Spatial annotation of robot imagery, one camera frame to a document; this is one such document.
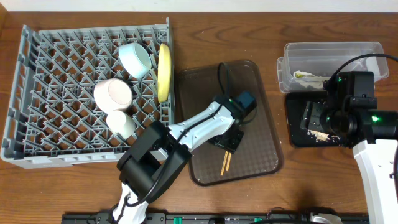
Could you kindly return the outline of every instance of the brown tray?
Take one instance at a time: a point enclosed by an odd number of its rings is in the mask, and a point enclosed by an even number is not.
[[[221,170],[226,151],[206,142],[192,152],[190,175],[201,186],[273,174],[283,163],[257,65],[249,60],[239,60],[228,62],[228,66],[230,95],[234,97],[244,90],[249,91],[257,99],[257,115],[252,122],[240,127],[244,131],[243,139],[231,156],[229,171],[224,169],[223,175]],[[202,112],[215,95],[222,94],[217,81],[217,65],[182,71],[177,76],[177,88],[178,106],[184,120]],[[246,119],[251,119],[253,115],[254,112]]]

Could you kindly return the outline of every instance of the white wall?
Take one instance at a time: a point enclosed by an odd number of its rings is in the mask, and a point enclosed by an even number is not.
[[[0,0],[8,11],[398,12],[398,0]]]

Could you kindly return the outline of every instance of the cup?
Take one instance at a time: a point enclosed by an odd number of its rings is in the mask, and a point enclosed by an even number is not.
[[[124,111],[131,105],[132,92],[124,81],[111,78],[95,86],[94,100],[98,107],[107,114],[114,110]]]
[[[148,52],[138,43],[119,47],[119,58],[124,69],[136,79],[141,79],[152,68]]]
[[[136,124],[132,118],[118,110],[114,110],[108,114],[106,124],[113,133],[119,133],[124,139],[132,136],[136,130]]]

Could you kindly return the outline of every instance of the wooden tabletop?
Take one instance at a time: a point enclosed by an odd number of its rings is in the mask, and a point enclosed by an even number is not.
[[[176,74],[239,59],[258,65],[285,163],[275,175],[213,187],[195,185],[186,167],[150,208],[170,213],[264,213],[275,206],[325,206],[341,213],[367,212],[351,149],[297,149],[289,144],[276,60],[290,42],[377,41],[385,53],[398,55],[398,14],[12,12],[0,37],[1,132],[23,24],[33,30],[69,29],[165,23],[166,17],[174,33]],[[388,61],[388,66],[390,76],[376,83],[376,95],[380,109],[398,110],[398,64]],[[115,162],[25,170],[1,161],[0,223],[60,223],[64,213],[110,208],[121,195],[118,177]]]

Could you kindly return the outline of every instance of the clear plastic bin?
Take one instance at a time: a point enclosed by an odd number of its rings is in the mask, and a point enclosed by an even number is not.
[[[284,57],[277,60],[279,88],[282,93],[319,91],[323,82],[348,60],[373,53],[384,53],[379,42],[314,42],[291,43],[285,46]],[[372,71],[374,81],[389,76],[387,60],[381,57],[362,58],[347,65],[342,72]],[[318,77],[295,78],[296,71]]]

